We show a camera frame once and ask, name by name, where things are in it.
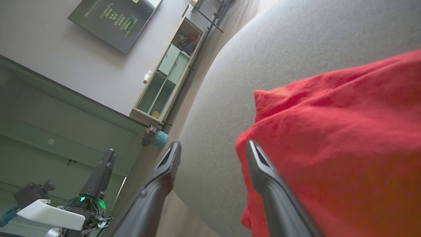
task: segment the cabinet compartment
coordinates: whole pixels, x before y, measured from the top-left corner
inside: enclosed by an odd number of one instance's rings
[[[177,30],[171,44],[175,45],[180,51],[184,51],[186,54],[191,55],[196,49],[201,35],[202,31],[194,26],[189,20],[185,19]]]
[[[173,83],[170,80],[166,80],[164,86],[162,87],[162,90],[160,94],[158,95],[157,100],[155,101],[155,104],[153,105],[151,111],[149,112],[150,115],[154,111],[159,112],[159,118],[161,119],[164,116],[164,109],[166,105],[168,104],[169,99],[171,98],[172,94],[174,93],[174,88],[176,87],[176,84]]]
[[[159,72],[156,72],[152,80],[149,82],[149,86],[143,94],[143,97],[140,100],[137,108],[143,112],[149,113],[149,110],[152,108],[155,98],[164,82],[165,76]]]

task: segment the trash bin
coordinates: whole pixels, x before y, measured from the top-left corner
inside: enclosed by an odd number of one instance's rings
[[[159,130],[156,126],[151,125],[146,129],[145,135],[142,139],[142,146],[154,145],[157,147],[164,147],[167,143],[168,135]]]

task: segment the white wall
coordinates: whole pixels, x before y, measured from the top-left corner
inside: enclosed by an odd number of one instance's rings
[[[189,0],[163,0],[124,55],[67,19],[81,0],[0,0],[0,54],[129,115]]]
[[[218,0],[207,0],[216,10],[218,10],[221,5]]]

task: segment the wall-mounted tv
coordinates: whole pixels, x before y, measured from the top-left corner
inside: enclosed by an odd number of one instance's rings
[[[162,0],[82,0],[68,17],[127,54]]]

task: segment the gray sofa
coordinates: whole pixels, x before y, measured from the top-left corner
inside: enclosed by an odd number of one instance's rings
[[[420,0],[279,1],[219,52],[181,132],[174,190],[221,237],[240,224],[247,191],[235,141],[254,122],[256,89],[421,48]]]

